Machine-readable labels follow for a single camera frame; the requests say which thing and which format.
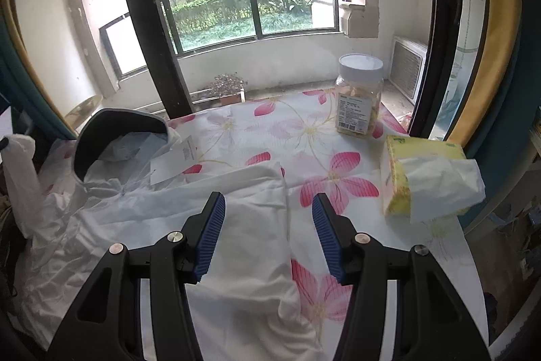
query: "air conditioner unit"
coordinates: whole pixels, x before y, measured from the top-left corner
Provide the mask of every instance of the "air conditioner unit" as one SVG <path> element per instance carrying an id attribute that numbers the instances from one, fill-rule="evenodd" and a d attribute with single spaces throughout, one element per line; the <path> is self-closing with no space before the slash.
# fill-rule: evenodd
<path id="1" fill-rule="evenodd" d="M 403 37 L 394 37 L 389 81 L 414 105 L 419 96 L 425 69 L 426 45 Z"/>

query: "tablecloth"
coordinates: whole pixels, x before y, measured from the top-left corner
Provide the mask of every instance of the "tablecloth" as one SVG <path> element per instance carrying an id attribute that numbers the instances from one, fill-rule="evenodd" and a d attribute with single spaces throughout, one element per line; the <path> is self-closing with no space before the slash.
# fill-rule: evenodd
<path id="1" fill-rule="evenodd" d="M 324 351 L 332 357 L 344 323 L 350 287 L 337 284 L 327 265 L 312 221 L 314 194 L 325 192 L 335 211 L 347 216 L 357 231 L 383 245 L 410 249 L 425 244 L 461 295 L 485 342 L 488 327 L 483 291 L 470 250 L 456 217 L 420 224 L 408 218 L 384 217 L 379 197 L 379 158 L 387 134 L 404 129 L 381 105 L 369 139 L 336 132 L 336 97 L 332 90 L 249 101 L 170 120 L 182 137 L 192 136 L 197 162 L 183 174 L 217 171 L 263 161 L 279 161 L 289 204 L 289 243 L 293 279 L 301 313 L 315 326 Z M 44 193 L 71 186 L 73 142 L 56 142 L 42 170 Z M 390 283 L 381 360 L 391 359 L 396 310 L 396 285 Z"/>

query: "plastic jar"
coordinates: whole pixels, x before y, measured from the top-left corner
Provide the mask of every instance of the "plastic jar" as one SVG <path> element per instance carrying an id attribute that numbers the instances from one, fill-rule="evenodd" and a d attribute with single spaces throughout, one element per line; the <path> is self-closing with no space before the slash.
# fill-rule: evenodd
<path id="1" fill-rule="evenodd" d="M 340 57 L 336 79 L 336 129 L 364 138 L 372 135 L 378 120 L 383 90 L 383 62 L 371 55 Z"/>

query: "silver bolt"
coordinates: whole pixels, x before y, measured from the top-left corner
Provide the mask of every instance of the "silver bolt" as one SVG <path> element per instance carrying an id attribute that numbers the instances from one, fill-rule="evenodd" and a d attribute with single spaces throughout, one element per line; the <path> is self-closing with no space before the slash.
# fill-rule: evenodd
<path id="1" fill-rule="evenodd" d="M 370 242 L 370 236 L 364 233 L 357 233 L 355 234 L 355 242 L 359 242 L 359 244 L 366 245 Z"/>
<path id="2" fill-rule="evenodd" d="M 418 254 L 418 255 L 427 255 L 430 253 L 430 251 L 428 250 L 427 247 L 425 247 L 424 245 L 415 245 L 413 247 L 413 250 Z"/>
<path id="3" fill-rule="evenodd" d="M 180 231 L 173 231 L 167 235 L 167 240 L 169 242 L 179 242 L 183 237 L 184 236 Z"/>
<path id="4" fill-rule="evenodd" d="M 123 244 L 112 244 L 112 245 L 109 247 L 109 253 L 111 253 L 111 254 L 118 254 L 118 253 L 120 253 L 123 249 L 124 249 L 124 245 L 123 245 Z"/>

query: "yellow curtain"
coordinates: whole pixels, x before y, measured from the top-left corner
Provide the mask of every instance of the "yellow curtain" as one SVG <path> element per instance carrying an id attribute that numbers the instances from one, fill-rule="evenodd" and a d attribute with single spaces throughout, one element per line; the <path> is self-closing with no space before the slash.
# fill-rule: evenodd
<path id="1" fill-rule="evenodd" d="M 517 38 L 522 0 L 489 0 L 485 46 L 470 96 L 449 136 L 465 147 L 488 110 L 507 69 Z"/>
<path id="2" fill-rule="evenodd" d="M 37 76 L 36 71 L 34 71 L 32 67 L 32 63 L 30 62 L 30 59 L 28 58 L 28 54 L 26 52 L 26 48 L 24 47 L 21 33 L 19 31 L 17 21 L 15 19 L 15 6 L 11 5 L 11 0 L 0 0 L 0 6 L 1 6 L 0 10 L 4 16 L 4 20 L 7 26 L 7 32 L 9 33 L 13 47 L 15 48 L 15 51 L 17 51 L 17 54 L 24 68 L 26 69 L 26 72 L 28 73 L 29 77 L 32 79 L 33 83 L 36 85 L 38 91 L 41 93 L 45 101 L 49 104 L 52 111 L 56 113 L 56 115 L 60 118 L 60 120 L 63 121 L 63 123 L 66 124 L 67 127 L 71 128 L 71 131 L 75 134 L 73 128 L 66 122 L 66 119 L 64 118 L 64 116 L 60 114 L 60 111 L 58 110 L 58 108 L 56 108 L 55 104 L 52 102 L 51 97 L 49 96 L 49 94 L 47 94 L 47 91 L 45 91 L 45 88 L 43 87 L 43 84 L 41 83 L 39 77 Z"/>

